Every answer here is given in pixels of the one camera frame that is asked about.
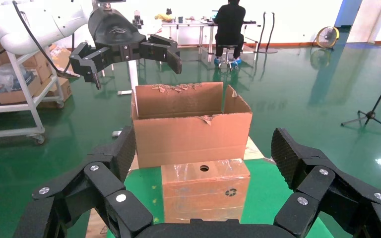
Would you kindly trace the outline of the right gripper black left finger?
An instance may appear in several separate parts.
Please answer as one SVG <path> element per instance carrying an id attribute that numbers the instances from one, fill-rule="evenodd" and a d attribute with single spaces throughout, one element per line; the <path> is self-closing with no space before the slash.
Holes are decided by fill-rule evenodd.
<path id="1" fill-rule="evenodd" d="M 112 143 L 88 153 L 81 165 L 37 187 L 14 237 L 65 238 L 91 209 L 115 237 L 138 237 L 153 217 L 125 186 L 135 150 L 134 129 L 127 126 Z"/>

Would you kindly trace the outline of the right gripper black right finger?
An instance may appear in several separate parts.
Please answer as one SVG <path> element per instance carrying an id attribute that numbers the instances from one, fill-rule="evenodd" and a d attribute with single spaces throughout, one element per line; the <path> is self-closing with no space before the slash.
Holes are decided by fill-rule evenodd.
<path id="1" fill-rule="evenodd" d="M 354 238 L 381 238 L 381 190 L 340 170 L 321 150 L 273 132 L 271 155 L 292 194 L 274 218 L 296 238 L 307 236 L 319 213 Z"/>

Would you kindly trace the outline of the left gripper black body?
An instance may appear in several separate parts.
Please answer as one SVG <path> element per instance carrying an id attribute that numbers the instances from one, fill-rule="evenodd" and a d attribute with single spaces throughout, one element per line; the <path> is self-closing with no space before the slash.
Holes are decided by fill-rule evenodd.
<path id="1" fill-rule="evenodd" d="M 146 36 L 117 10 L 94 10 L 88 20 L 88 29 L 97 49 L 109 49 L 110 62 L 140 59 L 139 47 Z"/>

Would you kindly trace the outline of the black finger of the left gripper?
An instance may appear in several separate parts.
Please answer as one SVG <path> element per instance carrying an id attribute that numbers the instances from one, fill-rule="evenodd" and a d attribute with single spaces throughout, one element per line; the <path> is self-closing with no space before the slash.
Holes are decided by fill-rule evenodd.
<path id="1" fill-rule="evenodd" d="M 140 57 L 148 60 L 166 62 L 170 69 L 182 73 L 182 60 L 177 42 L 152 34 L 146 42 L 140 43 Z"/>
<path id="2" fill-rule="evenodd" d="M 99 72 L 111 64 L 109 47 L 97 49 L 86 42 L 80 43 L 69 57 L 73 72 L 84 77 L 85 82 L 94 83 L 101 89 Z"/>

